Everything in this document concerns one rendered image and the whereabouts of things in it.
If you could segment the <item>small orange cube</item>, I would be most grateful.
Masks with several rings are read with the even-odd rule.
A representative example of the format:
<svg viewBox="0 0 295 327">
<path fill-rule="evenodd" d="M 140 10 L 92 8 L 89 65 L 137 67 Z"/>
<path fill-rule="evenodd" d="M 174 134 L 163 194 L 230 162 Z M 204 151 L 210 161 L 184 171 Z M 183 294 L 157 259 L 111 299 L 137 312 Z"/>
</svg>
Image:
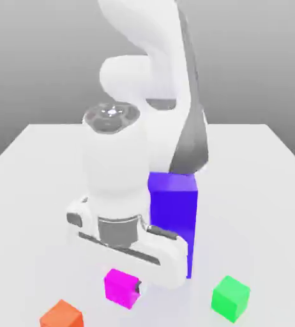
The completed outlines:
<svg viewBox="0 0 295 327">
<path fill-rule="evenodd" d="M 40 318 L 40 327 L 84 327 L 82 312 L 59 300 Z"/>
</svg>

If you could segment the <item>small green cube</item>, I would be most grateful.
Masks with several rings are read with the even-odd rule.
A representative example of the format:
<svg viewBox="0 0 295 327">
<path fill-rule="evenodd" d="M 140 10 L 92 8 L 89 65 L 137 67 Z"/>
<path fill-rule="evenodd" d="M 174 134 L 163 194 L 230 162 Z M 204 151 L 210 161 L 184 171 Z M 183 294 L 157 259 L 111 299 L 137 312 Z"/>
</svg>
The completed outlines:
<svg viewBox="0 0 295 327">
<path fill-rule="evenodd" d="M 228 321 L 235 323 L 246 310 L 249 297 L 250 288 L 227 275 L 213 289 L 211 308 Z"/>
</svg>

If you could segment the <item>small magenta cube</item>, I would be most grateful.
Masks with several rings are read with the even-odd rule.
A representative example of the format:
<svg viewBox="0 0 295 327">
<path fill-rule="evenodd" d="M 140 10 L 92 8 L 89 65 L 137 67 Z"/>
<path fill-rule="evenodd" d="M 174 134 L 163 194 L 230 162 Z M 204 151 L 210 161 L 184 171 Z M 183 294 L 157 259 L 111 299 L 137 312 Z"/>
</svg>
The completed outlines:
<svg viewBox="0 0 295 327">
<path fill-rule="evenodd" d="M 139 278 L 111 269 L 104 277 L 105 297 L 130 310 L 140 297 Z"/>
</svg>

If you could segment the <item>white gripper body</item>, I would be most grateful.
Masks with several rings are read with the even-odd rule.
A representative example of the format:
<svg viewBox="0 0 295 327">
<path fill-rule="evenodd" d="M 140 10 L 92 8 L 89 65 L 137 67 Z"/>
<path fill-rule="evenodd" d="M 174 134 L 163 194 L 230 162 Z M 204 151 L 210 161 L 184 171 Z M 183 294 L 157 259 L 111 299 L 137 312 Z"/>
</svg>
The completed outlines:
<svg viewBox="0 0 295 327">
<path fill-rule="evenodd" d="M 83 228 L 69 226 L 68 237 L 86 259 L 98 266 L 115 268 L 141 281 L 175 289 L 186 281 L 188 244 L 181 237 L 168 238 L 138 228 L 139 239 L 130 248 L 115 249 L 84 234 Z"/>
</svg>

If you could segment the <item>large blue box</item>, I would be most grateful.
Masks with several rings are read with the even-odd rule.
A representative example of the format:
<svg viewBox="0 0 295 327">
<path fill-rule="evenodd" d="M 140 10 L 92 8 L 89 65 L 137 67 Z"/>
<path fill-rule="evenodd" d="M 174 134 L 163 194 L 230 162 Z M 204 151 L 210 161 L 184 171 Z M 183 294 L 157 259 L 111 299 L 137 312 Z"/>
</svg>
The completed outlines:
<svg viewBox="0 0 295 327">
<path fill-rule="evenodd" d="M 198 187 L 194 174 L 151 172 L 151 223 L 179 234 L 188 243 L 188 273 L 192 277 Z"/>
</svg>

